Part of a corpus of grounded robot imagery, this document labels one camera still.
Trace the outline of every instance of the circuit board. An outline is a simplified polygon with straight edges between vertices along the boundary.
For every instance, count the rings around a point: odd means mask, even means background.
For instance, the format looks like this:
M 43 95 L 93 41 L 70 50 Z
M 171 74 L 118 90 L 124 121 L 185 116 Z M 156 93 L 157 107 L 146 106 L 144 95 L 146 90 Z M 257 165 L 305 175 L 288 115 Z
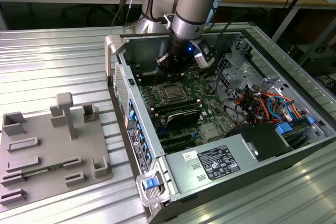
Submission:
M 139 86 L 156 133 L 167 153 L 221 139 L 235 126 L 214 94 L 210 81 L 196 69 L 189 69 L 184 74 L 179 82 Z M 179 125 L 166 127 L 164 119 L 153 113 L 153 107 L 170 105 L 177 108 L 190 100 L 198 102 L 196 110 L 199 113 L 191 122 L 183 121 Z

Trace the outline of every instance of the gray handle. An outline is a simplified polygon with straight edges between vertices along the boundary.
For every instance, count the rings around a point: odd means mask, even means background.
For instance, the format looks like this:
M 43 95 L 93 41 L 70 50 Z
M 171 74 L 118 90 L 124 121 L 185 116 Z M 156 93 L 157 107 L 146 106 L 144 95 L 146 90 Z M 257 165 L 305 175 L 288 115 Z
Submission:
M 169 200 L 169 194 L 166 192 L 158 195 L 157 197 L 153 197 L 150 199 L 148 199 L 146 195 L 145 189 L 142 186 L 142 182 L 146 179 L 155 177 L 156 172 L 157 172 L 156 169 L 153 169 L 145 174 L 141 174 L 137 177 L 136 182 L 135 182 L 138 188 L 139 194 L 140 194 L 141 202 L 145 207 L 149 207 L 151 205 L 158 204 L 158 203 L 163 203 Z

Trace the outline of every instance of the blue cable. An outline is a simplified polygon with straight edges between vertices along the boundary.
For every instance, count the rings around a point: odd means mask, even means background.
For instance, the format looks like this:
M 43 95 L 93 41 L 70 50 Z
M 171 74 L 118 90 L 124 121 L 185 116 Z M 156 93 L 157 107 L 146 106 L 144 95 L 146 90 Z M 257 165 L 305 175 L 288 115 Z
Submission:
M 282 97 L 277 97 L 277 96 L 273 96 L 273 97 L 270 97 L 267 101 L 267 109 L 269 111 L 269 113 L 271 113 L 273 116 L 275 116 L 276 118 L 280 119 L 280 122 L 282 123 L 282 119 L 280 116 L 278 116 L 277 114 L 274 114 L 273 111 L 271 110 L 270 108 L 270 100 L 272 98 L 278 98 L 281 102 L 283 102 L 283 104 L 285 105 L 287 111 L 288 111 L 288 114 L 292 117 L 292 119 L 297 119 L 297 117 L 292 113 L 290 112 L 289 108 L 288 108 L 288 105 L 286 103 L 286 101 L 282 98 Z

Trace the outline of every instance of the aluminum extrusion table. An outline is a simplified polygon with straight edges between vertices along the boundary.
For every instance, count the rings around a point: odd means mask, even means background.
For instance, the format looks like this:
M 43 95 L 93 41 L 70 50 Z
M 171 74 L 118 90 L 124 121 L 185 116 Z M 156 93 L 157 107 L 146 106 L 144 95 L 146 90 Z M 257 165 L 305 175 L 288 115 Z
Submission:
M 248 23 L 247 28 L 281 62 L 283 51 Z M 5 31 L 0 34 L 0 115 L 49 113 L 56 93 L 72 92 L 75 106 L 99 108 L 114 177 L 0 214 L 3 223 L 147 223 L 104 75 L 104 38 L 121 28 Z M 255 54 L 255 63 L 259 64 Z M 333 96 L 293 62 L 287 71 L 336 116 Z M 263 69 L 271 74 L 272 69 Z M 209 202 L 168 223 L 335 223 L 336 143 L 296 166 Z

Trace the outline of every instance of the motherboard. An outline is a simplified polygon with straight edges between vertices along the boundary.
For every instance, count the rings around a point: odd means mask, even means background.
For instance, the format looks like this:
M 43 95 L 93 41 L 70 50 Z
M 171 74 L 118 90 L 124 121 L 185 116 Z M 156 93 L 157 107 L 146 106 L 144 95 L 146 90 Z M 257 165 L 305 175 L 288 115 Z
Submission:
M 199 69 L 189 69 L 179 81 L 139 85 L 156 133 L 166 153 L 178 152 L 224 138 L 235 126 Z

